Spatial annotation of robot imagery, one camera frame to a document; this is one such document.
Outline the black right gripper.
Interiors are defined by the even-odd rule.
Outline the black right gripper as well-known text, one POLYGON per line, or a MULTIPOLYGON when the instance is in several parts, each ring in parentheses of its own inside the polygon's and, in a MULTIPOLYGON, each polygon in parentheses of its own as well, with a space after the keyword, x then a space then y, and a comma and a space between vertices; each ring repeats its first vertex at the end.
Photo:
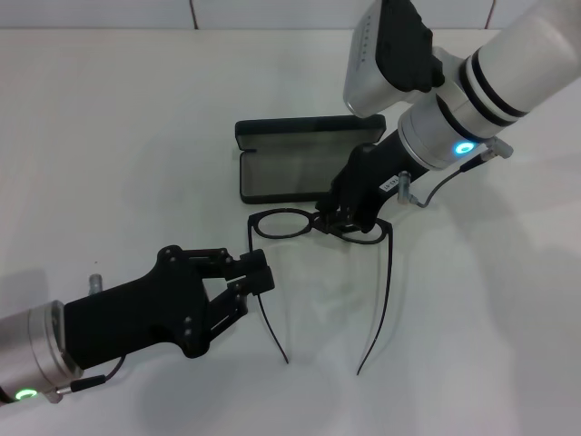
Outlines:
POLYGON ((321 198, 315 205, 317 228, 338 225, 342 233, 370 230, 384 203, 397 193, 402 171, 415 181, 428 169, 411 156, 397 132, 378 144, 356 147, 333 180, 330 198, 321 198))

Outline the black thin-framed glasses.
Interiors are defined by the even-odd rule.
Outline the black thin-framed glasses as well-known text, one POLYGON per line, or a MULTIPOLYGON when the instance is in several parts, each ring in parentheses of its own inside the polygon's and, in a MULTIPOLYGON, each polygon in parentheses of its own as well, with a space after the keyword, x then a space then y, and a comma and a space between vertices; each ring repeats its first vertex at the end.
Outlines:
POLYGON ((380 334, 383 330, 383 326, 387 317, 387 311, 389 307, 389 295, 391 288, 391 280, 393 273, 393 253, 394 253, 394 229, 393 225, 385 220, 376 218, 372 222, 371 229, 368 231, 361 230, 355 233, 342 233, 338 229, 338 225, 332 227, 331 229, 318 229, 315 223, 317 218, 317 212, 309 212, 299 208, 281 207, 272 208, 257 213, 251 214, 247 219, 247 245, 250 252, 254 251, 253 247, 253 235, 256 234, 263 239, 278 241, 278 240, 288 240, 292 238, 297 238, 302 235, 308 234, 315 230, 320 233, 331 235, 337 239, 342 240, 345 243, 356 244, 356 245, 378 245, 386 241, 388 243, 387 250, 387 267, 386 267, 386 284, 384 290, 383 303, 381 307, 379 323, 376 332, 371 340, 367 350, 365 351, 363 357, 360 360, 359 367, 356 371, 356 375, 360 376, 363 368, 365 367, 371 353, 379 340, 380 334), (298 224, 286 224, 286 227, 290 227, 289 230, 273 230, 272 225, 264 224, 271 217, 280 216, 290 216, 295 217, 299 223, 298 224))

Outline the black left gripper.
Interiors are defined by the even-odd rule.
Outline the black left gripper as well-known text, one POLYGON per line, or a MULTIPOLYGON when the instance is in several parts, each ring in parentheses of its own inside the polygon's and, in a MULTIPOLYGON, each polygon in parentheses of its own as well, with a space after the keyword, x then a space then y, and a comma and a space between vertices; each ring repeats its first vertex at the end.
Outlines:
POLYGON ((143 277, 67 303, 65 349, 83 369, 162 342, 197 358, 248 313, 248 295, 273 288, 262 250, 236 260, 226 248, 171 245, 143 277), (224 279, 227 288, 209 302, 201 277, 224 279))

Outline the black hard glasses case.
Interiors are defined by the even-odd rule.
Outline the black hard glasses case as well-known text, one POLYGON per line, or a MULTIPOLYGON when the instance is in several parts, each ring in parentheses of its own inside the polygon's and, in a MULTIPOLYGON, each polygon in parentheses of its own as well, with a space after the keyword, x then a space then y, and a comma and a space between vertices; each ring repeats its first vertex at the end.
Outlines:
POLYGON ((316 202, 353 149, 386 132, 381 114, 243 120, 235 125, 246 204, 316 202))

